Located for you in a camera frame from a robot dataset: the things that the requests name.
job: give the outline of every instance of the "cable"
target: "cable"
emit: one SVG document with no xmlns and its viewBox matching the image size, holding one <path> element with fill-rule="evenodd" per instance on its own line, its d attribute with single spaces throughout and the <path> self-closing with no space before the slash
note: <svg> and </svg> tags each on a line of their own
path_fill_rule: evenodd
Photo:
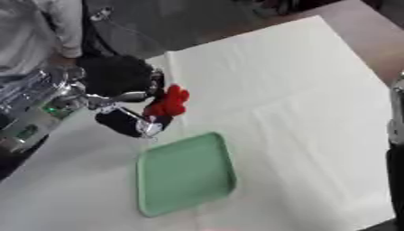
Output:
<svg viewBox="0 0 404 231">
<path fill-rule="evenodd" d="M 125 26 L 122 26 L 121 24 L 116 23 L 115 21 L 113 21 L 110 17 L 106 17 L 106 21 L 109 22 L 111 25 L 113 25 L 113 26 L 115 26 L 117 28 L 120 28 L 121 30 L 130 32 L 130 33 L 133 33 L 133 34 L 141 35 L 143 38 L 145 38 L 149 42 L 152 42 L 154 44 L 154 46 L 156 48 L 160 49 L 160 50 L 163 50 L 163 51 L 167 50 L 161 43 L 159 43 L 157 40 L 153 39 L 152 37 L 146 35 L 145 33 L 136 31 L 135 29 L 130 29 L 130 28 L 127 28 Z"/>
</svg>

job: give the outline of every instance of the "plastic tray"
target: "plastic tray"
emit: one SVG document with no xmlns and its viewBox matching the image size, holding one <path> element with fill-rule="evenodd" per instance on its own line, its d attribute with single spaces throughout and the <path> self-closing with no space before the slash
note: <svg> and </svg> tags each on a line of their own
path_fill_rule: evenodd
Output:
<svg viewBox="0 0 404 231">
<path fill-rule="evenodd" d="M 146 217 L 227 196 L 234 170 L 220 134 L 204 134 L 154 148 L 137 162 L 138 206 Z"/>
</svg>

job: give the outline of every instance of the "white paper sheet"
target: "white paper sheet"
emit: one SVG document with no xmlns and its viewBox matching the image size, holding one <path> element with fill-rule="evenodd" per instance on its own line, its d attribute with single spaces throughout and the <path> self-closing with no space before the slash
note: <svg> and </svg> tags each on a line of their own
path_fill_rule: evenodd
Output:
<svg viewBox="0 0 404 231">
<path fill-rule="evenodd" d="M 154 145 L 221 133 L 234 193 L 142 217 L 130 181 L 144 143 L 83 111 L 0 184 L 0 230 L 346 231 L 392 216 L 387 89 L 321 18 L 150 62 L 191 92 L 187 114 Z"/>
</svg>

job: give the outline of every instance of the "tray rim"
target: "tray rim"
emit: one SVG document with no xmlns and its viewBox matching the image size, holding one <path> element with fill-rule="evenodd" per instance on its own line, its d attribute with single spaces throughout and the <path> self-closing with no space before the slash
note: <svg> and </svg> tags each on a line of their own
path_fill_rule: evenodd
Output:
<svg viewBox="0 0 404 231">
<path fill-rule="evenodd" d="M 185 142 L 188 139 L 196 139 L 196 138 L 199 138 L 199 137 L 202 137 L 202 136 L 208 136 L 208 135 L 215 136 L 218 140 L 220 140 L 220 142 L 223 145 L 223 149 L 224 149 L 224 151 L 226 153 L 226 155 L 225 155 L 225 164 L 227 165 L 228 175 L 229 175 L 229 179 L 230 179 L 231 182 L 230 182 L 230 187 L 229 187 L 230 190 L 229 190 L 228 193 L 226 193 L 224 195 L 221 195 L 221 196 L 218 196 L 218 197 L 215 197 L 215 198 L 212 198 L 210 200 L 207 200 L 205 203 L 211 202 L 211 201 L 214 201 L 214 200 L 217 200 L 217 199 L 221 199 L 221 198 L 224 198 L 224 197 L 227 197 L 235 190 L 235 188 L 237 187 L 237 177 L 235 175 L 234 165 L 233 165 L 232 160 L 231 160 L 231 153 L 228 151 L 225 138 L 218 132 L 210 132 L 210 133 L 190 136 L 190 137 L 187 137 L 187 138 L 184 138 L 184 139 L 177 140 L 177 141 L 175 141 L 173 143 L 166 143 L 166 144 L 161 145 L 161 146 L 153 147 L 151 149 L 148 149 L 148 150 L 142 152 L 138 156 L 137 161 L 136 161 L 136 170 L 135 170 L 135 174 L 136 174 L 135 188 L 136 188 L 136 192 L 137 192 L 136 194 L 137 194 L 138 209 L 139 209 L 139 211 L 141 212 L 142 215 L 144 215 L 145 217 L 157 217 L 157 216 L 160 216 L 160 215 L 169 214 L 169 213 L 172 213 L 172 212 L 176 212 L 176 211 L 183 210 L 183 209 L 186 209 L 186 208 L 192 208 L 194 206 L 199 205 L 199 204 L 196 204 L 196 205 L 193 205 L 193 206 L 182 206 L 182 207 L 178 207 L 177 209 L 171 210 L 171 211 L 152 213 L 149 209 L 147 209 L 147 206 L 144 204 L 145 199 L 146 199 L 146 193 L 143 190 L 144 187 L 142 187 L 142 185 L 144 185 L 143 168 L 142 168 L 143 165 L 142 165 L 142 163 L 144 163 L 144 159 L 145 159 L 147 153 L 149 152 L 149 150 L 164 148 L 166 146 L 170 146 L 170 145 L 173 145 L 175 143 Z"/>
</svg>

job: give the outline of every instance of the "white shirt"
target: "white shirt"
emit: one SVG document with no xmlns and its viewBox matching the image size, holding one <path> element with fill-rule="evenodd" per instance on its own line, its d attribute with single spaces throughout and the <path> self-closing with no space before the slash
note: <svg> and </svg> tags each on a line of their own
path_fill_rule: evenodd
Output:
<svg viewBox="0 0 404 231">
<path fill-rule="evenodd" d="M 50 14 L 56 32 L 41 12 Z M 81 18 L 81 0 L 0 0 L 0 78 L 43 65 L 55 50 L 80 56 Z"/>
</svg>

